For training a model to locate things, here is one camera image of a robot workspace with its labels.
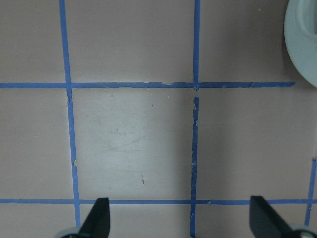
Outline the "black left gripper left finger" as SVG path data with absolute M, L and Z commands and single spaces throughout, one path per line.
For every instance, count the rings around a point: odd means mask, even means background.
M 110 233 L 109 199 L 98 198 L 78 232 L 79 238 L 107 238 Z

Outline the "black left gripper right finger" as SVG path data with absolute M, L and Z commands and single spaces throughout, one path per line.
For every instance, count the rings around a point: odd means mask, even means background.
M 262 196 L 251 196 L 249 226 L 255 238 L 293 238 L 296 232 Z

